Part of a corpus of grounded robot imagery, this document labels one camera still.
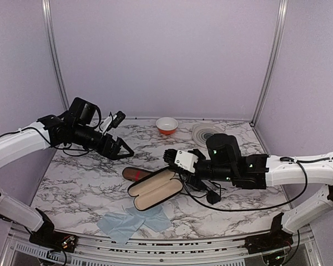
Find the black sunglasses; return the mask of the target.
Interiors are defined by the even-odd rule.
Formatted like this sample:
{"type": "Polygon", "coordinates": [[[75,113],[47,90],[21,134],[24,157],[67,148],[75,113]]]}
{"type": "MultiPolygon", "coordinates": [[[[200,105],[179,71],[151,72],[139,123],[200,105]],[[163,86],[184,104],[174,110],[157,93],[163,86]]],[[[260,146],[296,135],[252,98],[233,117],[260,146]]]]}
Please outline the black sunglasses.
{"type": "Polygon", "coordinates": [[[184,190],[181,194],[196,199],[206,198],[206,201],[211,205],[220,202],[222,191],[226,191],[226,188],[223,188],[219,183],[214,181],[210,181],[210,184],[216,188],[216,191],[210,188],[204,181],[197,178],[179,177],[179,180],[182,182],[184,190]]]}

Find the black glasses case beige lining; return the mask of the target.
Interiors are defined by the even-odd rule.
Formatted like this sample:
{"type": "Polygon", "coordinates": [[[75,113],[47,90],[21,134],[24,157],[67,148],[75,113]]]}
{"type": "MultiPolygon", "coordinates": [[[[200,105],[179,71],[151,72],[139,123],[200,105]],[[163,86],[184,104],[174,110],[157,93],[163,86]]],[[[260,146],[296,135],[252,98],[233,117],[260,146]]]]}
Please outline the black glasses case beige lining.
{"type": "Polygon", "coordinates": [[[183,190],[183,184],[168,167],[139,179],[127,189],[139,211],[149,210],[174,197],[183,190]]]}

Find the light blue cleaning cloth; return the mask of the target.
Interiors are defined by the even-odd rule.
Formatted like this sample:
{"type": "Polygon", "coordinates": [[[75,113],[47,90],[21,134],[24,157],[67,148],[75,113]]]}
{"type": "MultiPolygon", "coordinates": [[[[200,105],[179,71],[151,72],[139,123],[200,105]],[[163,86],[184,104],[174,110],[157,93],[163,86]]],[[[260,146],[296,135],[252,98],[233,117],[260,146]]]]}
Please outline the light blue cleaning cloth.
{"type": "Polygon", "coordinates": [[[164,231],[172,226],[170,219],[166,216],[161,206],[145,211],[139,211],[135,207],[126,208],[125,210],[128,214],[143,219],[143,224],[155,232],[164,231]]]}
{"type": "Polygon", "coordinates": [[[108,212],[97,222],[97,226],[111,240],[126,244],[144,221],[130,214],[108,212]]]}

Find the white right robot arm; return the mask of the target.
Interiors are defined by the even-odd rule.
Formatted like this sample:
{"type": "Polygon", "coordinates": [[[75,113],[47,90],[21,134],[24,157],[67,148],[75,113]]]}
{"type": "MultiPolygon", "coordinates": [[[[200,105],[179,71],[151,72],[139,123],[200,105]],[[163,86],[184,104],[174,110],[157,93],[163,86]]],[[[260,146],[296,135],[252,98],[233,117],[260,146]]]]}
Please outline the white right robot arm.
{"type": "Polygon", "coordinates": [[[184,172],[209,180],[229,180],[242,189],[266,189],[278,185],[321,184],[321,188],[297,207],[274,217],[264,244],[276,248],[302,226],[333,210],[333,152],[309,157],[267,154],[242,156],[235,136],[214,134],[206,141],[209,159],[198,150],[176,152],[174,163],[184,172]]]}

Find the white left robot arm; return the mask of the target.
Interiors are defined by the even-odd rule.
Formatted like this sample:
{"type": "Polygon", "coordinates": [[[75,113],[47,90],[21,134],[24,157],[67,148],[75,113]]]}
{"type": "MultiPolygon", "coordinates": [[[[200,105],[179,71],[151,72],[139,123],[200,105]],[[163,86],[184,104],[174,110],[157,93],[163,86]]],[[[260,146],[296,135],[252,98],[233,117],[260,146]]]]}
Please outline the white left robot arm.
{"type": "MultiPolygon", "coordinates": [[[[70,145],[81,146],[86,155],[92,151],[110,159],[120,160],[134,155],[126,142],[109,134],[125,119],[122,111],[100,118],[92,126],[94,115],[100,115],[100,108],[76,97],[67,111],[59,116],[47,115],[22,129],[0,136],[0,169],[7,164],[39,150],[70,150],[70,145]]],[[[0,218],[25,226],[46,246],[59,242],[59,234],[51,220],[42,212],[7,195],[0,190],[0,218]]]]}

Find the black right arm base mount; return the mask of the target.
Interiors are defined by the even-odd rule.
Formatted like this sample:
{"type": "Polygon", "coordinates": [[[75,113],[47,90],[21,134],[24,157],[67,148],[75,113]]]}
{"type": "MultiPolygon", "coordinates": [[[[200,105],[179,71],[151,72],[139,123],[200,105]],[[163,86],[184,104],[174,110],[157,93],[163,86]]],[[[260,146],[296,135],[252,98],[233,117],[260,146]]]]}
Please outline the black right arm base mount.
{"type": "Polygon", "coordinates": [[[294,243],[292,233],[287,233],[282,229],[281,220],[283,215],[284,213],[279,213],[273,218],[269,232],[245,238],[244,246],[249,254],[267,252],[294,243]]]}

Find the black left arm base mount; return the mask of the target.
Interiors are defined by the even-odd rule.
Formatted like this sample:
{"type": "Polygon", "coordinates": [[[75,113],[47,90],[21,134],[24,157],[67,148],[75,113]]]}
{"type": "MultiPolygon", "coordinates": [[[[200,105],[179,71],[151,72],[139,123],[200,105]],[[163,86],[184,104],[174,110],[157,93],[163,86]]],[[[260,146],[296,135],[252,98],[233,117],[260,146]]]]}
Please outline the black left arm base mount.
{"type": "Polygon", "coordinates": [[[73,253],[77,245],[78,237],[69,233],[62,233],[55,230],[53,222],[41,210],[37,209],[43,218],[42,226],[36,231],[31,232],[29,241],[33,244],[52,248],[56,251],[63,250],[73,253]]]}

